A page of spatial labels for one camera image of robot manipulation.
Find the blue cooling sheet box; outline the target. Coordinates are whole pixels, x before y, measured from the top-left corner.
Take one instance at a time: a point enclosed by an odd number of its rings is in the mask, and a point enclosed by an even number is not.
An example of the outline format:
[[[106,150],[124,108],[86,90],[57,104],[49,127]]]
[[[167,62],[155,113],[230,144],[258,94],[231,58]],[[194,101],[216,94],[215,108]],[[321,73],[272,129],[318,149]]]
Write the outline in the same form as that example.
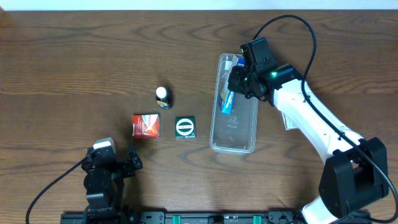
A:
[[[228,89],[229,74],[235,66],[243,67],[245,61],[240,55],[227,56],[224,63],[223,71],[221,72],[222,88],[218,99],[220,110],[223,114],[230,114],[234,102],[234,92]]]

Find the red Panadol box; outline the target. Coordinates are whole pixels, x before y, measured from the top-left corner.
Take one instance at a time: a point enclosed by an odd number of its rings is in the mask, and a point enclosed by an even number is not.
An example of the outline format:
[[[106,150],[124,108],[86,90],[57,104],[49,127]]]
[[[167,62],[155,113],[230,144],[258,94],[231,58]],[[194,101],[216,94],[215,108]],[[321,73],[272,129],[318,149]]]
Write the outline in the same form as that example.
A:
[[[132,115],[132,138],[158,138],[160,136],[159,114]]]

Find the clear plastic container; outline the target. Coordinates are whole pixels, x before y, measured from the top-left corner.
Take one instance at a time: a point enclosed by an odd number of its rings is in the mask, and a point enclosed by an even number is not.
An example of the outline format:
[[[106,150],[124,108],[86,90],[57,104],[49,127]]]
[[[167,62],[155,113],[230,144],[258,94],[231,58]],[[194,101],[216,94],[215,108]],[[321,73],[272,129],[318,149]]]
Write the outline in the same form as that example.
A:
[[[258,101],[255,98],[246,99],[244,95],[235,93],[231,113],[223,114],[221,112],[218,104],[222,88],[221,72],[223,71],[226,57],[232,55],[238,54],[222,54],[219,57],[211,120],[210,146],[216,152],[243,155],[252,153],[256,148]]]

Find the white green medicine box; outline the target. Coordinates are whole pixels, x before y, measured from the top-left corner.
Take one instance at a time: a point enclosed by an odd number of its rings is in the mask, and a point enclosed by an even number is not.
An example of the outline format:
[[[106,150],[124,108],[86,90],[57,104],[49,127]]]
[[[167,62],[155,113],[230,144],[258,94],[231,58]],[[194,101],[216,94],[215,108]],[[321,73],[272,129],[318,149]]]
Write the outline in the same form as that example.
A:
[[[281,112],[282,119],[284,122],[284,127],[286,131],[298,129],[299,127],[290,119],[285,113]]]

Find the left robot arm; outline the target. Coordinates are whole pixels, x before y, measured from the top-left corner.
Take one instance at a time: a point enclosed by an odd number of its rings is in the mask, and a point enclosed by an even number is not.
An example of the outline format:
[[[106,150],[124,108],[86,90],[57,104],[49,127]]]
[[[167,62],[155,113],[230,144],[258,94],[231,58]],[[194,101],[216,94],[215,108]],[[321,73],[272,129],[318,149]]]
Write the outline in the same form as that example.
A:
[[[81,168],[86,172],[83,185],[89,203],[83,223],[137,223],[132,210],[123,206],[124,179],[142,168],[134,143],[127,149],[128,158],[118,161],[112,138],[97,140],[87,149]]]

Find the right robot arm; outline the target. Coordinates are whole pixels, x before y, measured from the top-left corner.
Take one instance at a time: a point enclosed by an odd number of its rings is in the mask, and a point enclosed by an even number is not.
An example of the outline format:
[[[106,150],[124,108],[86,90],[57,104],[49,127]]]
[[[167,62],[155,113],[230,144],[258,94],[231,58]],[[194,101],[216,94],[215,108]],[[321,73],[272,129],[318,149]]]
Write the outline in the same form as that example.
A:
[[[305,223],[378,222],[359,210],[397,190],[388,177],[387,152],[378,139],[366,140],[343,124],[311,91],[291,65],[234,66],[229,90],[268,101],[287,115],[314,146],[324,168],[319,195],[302,210]]]

